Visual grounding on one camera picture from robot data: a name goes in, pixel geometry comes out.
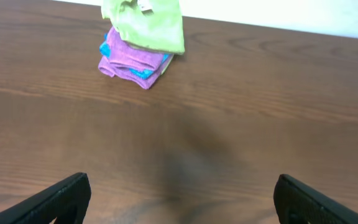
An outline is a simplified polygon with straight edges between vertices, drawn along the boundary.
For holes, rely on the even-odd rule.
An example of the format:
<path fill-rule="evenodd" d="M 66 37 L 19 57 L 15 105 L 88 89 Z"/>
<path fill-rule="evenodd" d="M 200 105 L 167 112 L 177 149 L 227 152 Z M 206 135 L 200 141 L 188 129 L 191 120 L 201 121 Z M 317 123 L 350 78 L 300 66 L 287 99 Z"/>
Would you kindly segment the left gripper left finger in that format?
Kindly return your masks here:
<path fill-rule="evenodd" d="M 78 172 L 0 212 L 0 224 L 82 224 L 90 198 L 88 176 Z"/>

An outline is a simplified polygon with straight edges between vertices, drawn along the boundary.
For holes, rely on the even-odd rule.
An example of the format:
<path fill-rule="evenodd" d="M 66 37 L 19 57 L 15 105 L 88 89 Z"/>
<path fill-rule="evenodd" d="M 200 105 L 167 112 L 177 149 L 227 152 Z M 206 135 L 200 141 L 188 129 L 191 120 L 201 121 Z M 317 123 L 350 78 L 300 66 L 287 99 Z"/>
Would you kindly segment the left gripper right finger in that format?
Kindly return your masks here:
<path fill-rule="evenodd" d="M 279 176 L 273 202 L 280 224 L 358 224 L 358 213 L 288 174 Z"/>

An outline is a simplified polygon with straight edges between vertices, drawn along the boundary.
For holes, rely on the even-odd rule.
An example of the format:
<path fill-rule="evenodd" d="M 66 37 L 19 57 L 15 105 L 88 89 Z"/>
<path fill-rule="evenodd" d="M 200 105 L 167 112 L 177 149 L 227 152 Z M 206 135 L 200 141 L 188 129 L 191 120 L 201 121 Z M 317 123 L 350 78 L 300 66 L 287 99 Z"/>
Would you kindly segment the light green microfiber cloth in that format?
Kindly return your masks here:
<path fill-rule="evenodd" d="M 185 53 L 179 0 L 104 0 L 101 14 L 111 21 L 123 41 L 135 47 Z"/>

